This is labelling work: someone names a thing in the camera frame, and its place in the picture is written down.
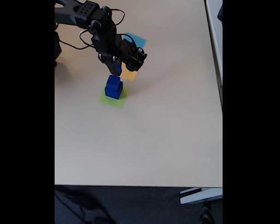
orange paper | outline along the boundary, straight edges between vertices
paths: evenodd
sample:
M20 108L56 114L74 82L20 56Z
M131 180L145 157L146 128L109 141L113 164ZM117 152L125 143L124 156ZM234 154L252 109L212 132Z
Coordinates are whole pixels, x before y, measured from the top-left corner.
M127 68L126 68L126 64L124 64L122 62L122 65L121 65L121 74L120 74L120 78L124 78L126 80L129 80L129 81L134 81L135 78L136 78L136 74L137 72L136 71L129 71Z

stacked blue blocks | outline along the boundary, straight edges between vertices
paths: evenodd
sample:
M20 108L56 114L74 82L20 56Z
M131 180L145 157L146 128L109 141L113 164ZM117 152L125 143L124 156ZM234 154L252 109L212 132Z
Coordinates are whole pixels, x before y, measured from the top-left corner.
M107 85L105 87L105 95L115 99L119 99L122 91L122 82L118 76L109 76Z

white table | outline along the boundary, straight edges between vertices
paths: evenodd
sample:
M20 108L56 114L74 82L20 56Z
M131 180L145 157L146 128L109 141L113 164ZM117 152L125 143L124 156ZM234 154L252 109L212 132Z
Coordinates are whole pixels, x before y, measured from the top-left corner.
M222 187L222 108L203 0L97 3L125 11L118 33L147 39L148 56L135 81L124 81L130 91L118 109L98 102L110 73L96 51L61 43L55 184ZM82 47L80 30L57 32Z

black cable on floor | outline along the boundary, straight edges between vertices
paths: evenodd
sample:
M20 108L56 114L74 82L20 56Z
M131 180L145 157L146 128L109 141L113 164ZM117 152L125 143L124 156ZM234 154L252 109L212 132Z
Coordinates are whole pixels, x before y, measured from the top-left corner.
M64 186L59 186L59 187L62 187L62 189L58 188L57 190L58 191L61 191L67 195L72 195L71 194L71 190L64 187ZM71 208L68 207L67 204L65 204L64 202L62 202L59 197L56 195L55 193L55 196L57 197L57 199L64 205L66 206L68 209L70 209L71 212L73 212L76 216L79 217L80 220L82 220L83 222L85 222L85 224L91 224L91 222L86 222L84 220L84 218L81 218L78 214L76 214ZM109 212L107 211L107 209L97 200L95 199L94 197L92 196L87 196L88 199L92 200L92 203L95 205L96 208L102 210L102 212L106 215L108 221L111 223L111 224L116 224L116 222L112 219L111 215L109 214Z
M84 212L82 206L80 206L80 210L82 212L82 219L85 220L85 212Z
M65 202L63 202L55 193L56 198L58 199L58 201L63 204L68 210L70 210L76 217L78 217L82 222L85 223L85 220L83 218L81 218L76 212L73 211L73 209L71 209Z

floor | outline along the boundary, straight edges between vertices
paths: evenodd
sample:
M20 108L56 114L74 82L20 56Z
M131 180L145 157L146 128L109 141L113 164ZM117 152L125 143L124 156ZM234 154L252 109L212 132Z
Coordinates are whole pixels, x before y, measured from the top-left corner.
M179 196L172 194L172 188L158 187L102 187L71 186L87 192L105 206L116 224L200 224L202 203L180 205ZM79 206L57 192L77 214L82 216ZM211 214L215 224L222 224L223 200L211 202ZM101 216L100 210L85 210L85 220L93 221ZM80 224L81 221L64 207L55 197L55 223Z

